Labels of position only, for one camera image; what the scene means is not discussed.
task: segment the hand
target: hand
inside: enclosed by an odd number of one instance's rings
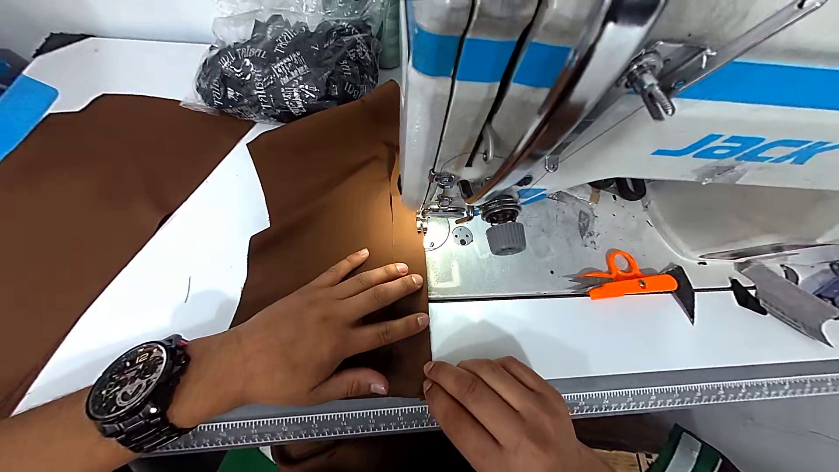
[[[361,325],[365,315],[422,286],[405,264],[391,264],[342,281],[369,253],[348,256],[309,285],[228,331],[241,355],[242,403],[315,405],[370,393],[384,395],[388,380],[371,369],[335,372],[347,357],[419,333],[428,315]]]
[[[562,395],[513,357],[425,365],[429,409],[475,470],[613,472],[574,434]]]

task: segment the left hand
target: left hand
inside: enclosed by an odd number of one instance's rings
[[[347,357],[413,336],[428,315],[364,326],[361,319],[420,289],[422,277],[391,264],[343,281],[369,253],[347,256],[291,295],[226,333],[237,340],[243,403],[315,405],[385,395],[388,379],[366,368],[336,372]]]

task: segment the grey knob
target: grey knob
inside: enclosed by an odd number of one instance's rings
[[[489,250],[495,255],[513,255],[527,249],[524,225],[510,222],[497,224],[487,230]]]

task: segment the jack logo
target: jack logo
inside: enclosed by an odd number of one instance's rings
[[[683,149],[657,149],[653,155],[669,157],[683,157],[693,155],[697,159],[727,159],[736,157],[737,160],[752,162],[767,162],[781,164],[788,162],[795,165],[806,164],[814,156],[839,150],[839,144],[829,141],[808,141],[806,139],[778,139],[767,142],[759,136],[726,136],[725,134],[708,134]]]

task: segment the orange clip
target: orange clip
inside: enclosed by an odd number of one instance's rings
[[[618,268],[618,263],[616,261],[618,256],[623,257],[627,261],[626,270]],[[645,274],[638,268],[638,262],[635,262],[635,258],[626,251],[613,251],[607,254],[606,266],[609,268],[608,272],[589,272],[588,274],[583,274],[582,276],[613,279],[616,282],[630,281],[645,277]]]
[[[627,269],[618,268],[617,258],[623,257],[627,261]],[[674,291],[679,288],[679,282],[672,275],[645,275],[638,267],[635,258],[626,251],[613,251],[606,256],[608,272],[589,272],[583,277],[597,277],[612,279],[614,282],[607,282],[601,286],[592,288],[588,295],[592,300],[602,298],[613,298],[635,293],[658,293],[662,291]]]
[[[634,293],[674,291],[677,288],[679,288],[679,283],[672,275],[650,275],[640,279],[605,283],[589,290],[588,296],[592,300],[601,300]]]

